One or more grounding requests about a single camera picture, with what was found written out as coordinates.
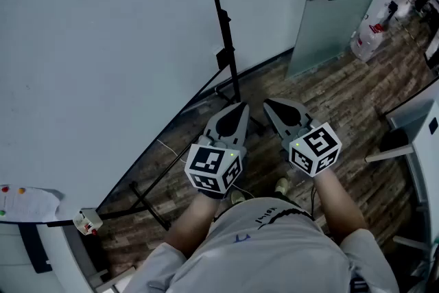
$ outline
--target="wood-grain flooring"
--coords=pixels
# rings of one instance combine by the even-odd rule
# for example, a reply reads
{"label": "wood-grain flooring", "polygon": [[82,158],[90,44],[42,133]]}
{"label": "wood-grain flooring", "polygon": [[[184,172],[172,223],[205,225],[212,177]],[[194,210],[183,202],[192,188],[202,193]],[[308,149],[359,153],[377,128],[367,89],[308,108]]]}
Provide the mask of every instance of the wood-grain flooring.
{"label": "wood-grain flooring", "polygon": [[[404,24],[415,34],[418,44],[425,46],[427,26],[412,15]],[[382,136],[390,129],[382,114],[433,79],[423,52],[412,37],[400,22],[392,20],[386,39],[367,63],[346,52],[290,80],[285,79],[290,58],[284,57],[240,79],[242,100],[249,103],[252,116],[265,125],[268,122],[262,102],[267,97],[298,100],[316,119],[330,123],[343,143],[333,169],[363,211],[370,230],[385,252],[386,248],[392,250],[392,236],[412,217],[412,181],[404,158],[367,164],[364,157],[377,151]],[[228,96],[233,93],[230,87],[224,92]],[[161,141],[181,151],[224,104],[225,101],[215,95],[208,97],[202,105],[179,117],[163,133]],[[288,196],[310,211],[311,180],[282,160],[280,141],[272,130],[266,128],[259,136],[250,122],[246,147],[248,164],[238,185],[255,196],[266,196],[276,181],[286,176],[291,184]],[[136,197],[128,184],[135,180],[139,189],[145,190],[173,158],[171,151],[155,142],[105,202],[101,213],[129,208]],[[179,161],[147,197],[170,221],[184,211],[195,194],[183,168],[184,163]],[[314,216],[325,230],[318,196]],[[110,271],[117,274],[141,264],[162,242],[165,231],[144,211],[105,221],[98,233]]]}

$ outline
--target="person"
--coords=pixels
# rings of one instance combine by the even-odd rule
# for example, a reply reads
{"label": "person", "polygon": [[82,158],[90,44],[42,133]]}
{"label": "person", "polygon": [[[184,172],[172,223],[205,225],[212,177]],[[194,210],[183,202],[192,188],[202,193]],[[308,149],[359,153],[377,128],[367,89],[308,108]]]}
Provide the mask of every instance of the person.
{"label": "person", "polygon": [[271,198],[245,200],[233,191],[234,205],[212,225],[220,199],[202,191],[124,293],[398,292],[390,265],[337,176],[326,169],[313,183],[334,241],[285,196],[286,178]]}

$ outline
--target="hand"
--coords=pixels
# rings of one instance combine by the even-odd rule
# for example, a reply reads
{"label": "hand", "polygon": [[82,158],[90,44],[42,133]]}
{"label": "hand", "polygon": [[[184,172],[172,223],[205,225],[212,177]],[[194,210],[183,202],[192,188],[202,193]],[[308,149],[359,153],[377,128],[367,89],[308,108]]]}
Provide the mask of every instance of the hand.
{"label": "hand", "polygon": [[205,189],[198,189],[198,191],[200,193],[203,193],[206,197],[209,197],[210,199],[217,199],[217,200],[221,200],[225,198],[228,192],[227,191],[226,194],[223,194],[223,193],[217,193],[216,191],[207,191]]}

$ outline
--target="fiducial marker cube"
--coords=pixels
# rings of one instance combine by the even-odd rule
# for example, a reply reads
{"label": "fiducial marker cube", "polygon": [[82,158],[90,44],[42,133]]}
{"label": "fiducial marker cube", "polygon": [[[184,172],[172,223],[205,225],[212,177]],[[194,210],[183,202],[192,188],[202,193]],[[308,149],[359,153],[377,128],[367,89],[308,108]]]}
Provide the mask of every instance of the fiducial marker cube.
{"label": "fiducial marker cube", "polygon": [[289,144],[289,162],[314,177],[336,162],[342,142],[326,122]]}
{"label": "fiducial marker cube", "polygon": [[195,188],[224,194],[242,173],[241,152],[192,144],[185,172]]}

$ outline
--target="cable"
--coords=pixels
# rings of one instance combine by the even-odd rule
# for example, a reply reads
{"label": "cable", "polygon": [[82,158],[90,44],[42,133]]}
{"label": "cable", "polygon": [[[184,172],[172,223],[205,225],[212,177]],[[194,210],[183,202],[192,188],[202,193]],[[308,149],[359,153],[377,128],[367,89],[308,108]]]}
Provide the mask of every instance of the cable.
{"label": "cable", "polygon": [[161,145],[163,145],[165,148],[168,148],[169,150],[171,150],[171,152],[173,152],[176,156],[178,156],[178,154],[177,154],[176,152],[174,152],[174,149],[168,147],[168,146],[167,146],[166,144],[164,144],[160,139],[157,139],[157,141],[158,141]]}
{"label": "cable", "polygon": [[245,192],[245,193],[247,193],[247,194],[250,194],[250,195],[252,196],[252,198],[254,198],[253,194],[251,194],[249,191],[245,191],[245,190],[243,190],[242,188],[239,188],[238,186],[235,186],[235,185],[233,185],[233,187],[234,187],[234,188],[238,188],[240,191],[243,191],[243,192]]}
{"label": "cable", "polygon": [[313,186],[311,188],[311,216],[314,217],[314,198],[316,197],[317,189]]}

